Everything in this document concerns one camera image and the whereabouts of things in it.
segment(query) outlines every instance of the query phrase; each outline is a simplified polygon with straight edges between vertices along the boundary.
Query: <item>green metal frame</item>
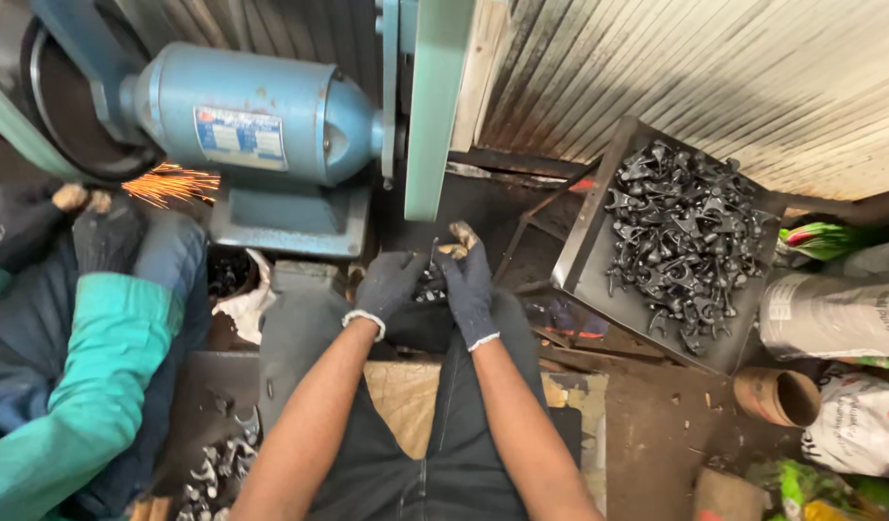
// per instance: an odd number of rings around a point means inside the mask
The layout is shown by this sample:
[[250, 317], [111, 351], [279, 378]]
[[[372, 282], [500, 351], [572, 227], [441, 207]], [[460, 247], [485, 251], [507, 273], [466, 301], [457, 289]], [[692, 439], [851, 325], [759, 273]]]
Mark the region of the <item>green metal frame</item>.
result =
[[407, 220], [435, 220], [475, 0], [421, 0], [405, 177]]
[[65, 180], [80, 182], [89, 179], [53, 147], [39, 130], [0, 89], [0, 135], [37, 167]]

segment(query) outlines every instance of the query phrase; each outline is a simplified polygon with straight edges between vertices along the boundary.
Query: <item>work glove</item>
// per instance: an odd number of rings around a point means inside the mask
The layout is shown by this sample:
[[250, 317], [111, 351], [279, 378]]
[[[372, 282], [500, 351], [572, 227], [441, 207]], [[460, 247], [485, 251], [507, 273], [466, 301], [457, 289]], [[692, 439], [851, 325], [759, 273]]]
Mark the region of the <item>work glove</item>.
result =
[[80, 275], [131, 274], [147, 226], [145, 216], [125, 192], [94, 192], [91, 204], [72, 226]]
[[386, 334], [387, 321], [412, 299], [416, 282], [428, 267], [427, 254], [395, 251], [378, 255], [358, 286], [355, 310], [345, 315], [342, 325], [348, 326], [358, 316], [369, 318], [380, 326], [375, 341], [381, 341]]
[[451, 314], [467, 343], [467, 350], [471, 352], [485, 342], [499, 338], [499, 331], [490, 316], [490, 266], [486, 262], [486, 249], [484, 243], [474, 238], [473, 246], [461, 260], [438, 249], [433, 257], [444, 272]]
[[45, 254], [66, 213], [84, 203], [77, 184], [47, 182], [0, 184], [0, 268], [17, 274]]

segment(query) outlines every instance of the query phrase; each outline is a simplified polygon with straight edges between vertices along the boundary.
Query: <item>forearm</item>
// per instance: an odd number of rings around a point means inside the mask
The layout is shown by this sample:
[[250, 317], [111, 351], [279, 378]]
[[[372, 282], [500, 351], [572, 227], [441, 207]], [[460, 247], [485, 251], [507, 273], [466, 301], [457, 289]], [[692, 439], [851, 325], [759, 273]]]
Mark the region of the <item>forearm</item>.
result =
[[332, 467], [379, 328], [356, 318], [287, 400], [230, 519], [303, 519]]
[[499, 339], [472, 353], [497, 451], [528, 514], [601, 520], [570, 452]]
[[39, 519], [132, 443], [142, 392], [181, 327], [158, 285], [81, 277], [68, 359], [48, 413], [0, 439], [0, 519]]

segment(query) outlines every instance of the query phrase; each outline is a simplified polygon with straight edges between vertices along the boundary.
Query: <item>orange sparks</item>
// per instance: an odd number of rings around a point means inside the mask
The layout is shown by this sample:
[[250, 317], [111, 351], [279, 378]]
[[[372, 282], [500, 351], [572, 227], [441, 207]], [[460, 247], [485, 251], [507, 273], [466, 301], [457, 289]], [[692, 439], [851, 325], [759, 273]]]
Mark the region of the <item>orange sparks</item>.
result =
[[166, 196], [190, 202], [193, 198], [215, 201], [207, 190], [219, 188], [219, 175], [185, 170], [179, 164], [162, 163], [139, 179], [123, 183], [129, 195], [138, 197], [155, 207], [167, 207]]

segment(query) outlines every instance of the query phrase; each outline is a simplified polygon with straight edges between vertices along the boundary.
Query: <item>bench grinder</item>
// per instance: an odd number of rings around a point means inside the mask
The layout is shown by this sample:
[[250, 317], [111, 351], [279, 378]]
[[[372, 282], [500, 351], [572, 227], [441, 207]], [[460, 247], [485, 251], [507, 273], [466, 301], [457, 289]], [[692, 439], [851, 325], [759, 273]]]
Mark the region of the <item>bench grinder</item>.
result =
[[[401, 3], [378, 7], [386, 17]], [[335, 65], [181, 41], [149, 61], [126, 19], [100, 2], [4, 0], [0, 133], [70, 181], [121, 183], [162, 158], [218, 171], [214, 241], [354, 258], [364, 242], [373, 160], [382, 159], [391, 185], [402, 52], [396, 29], [383, 32], [383, 107], [376, 108]]]

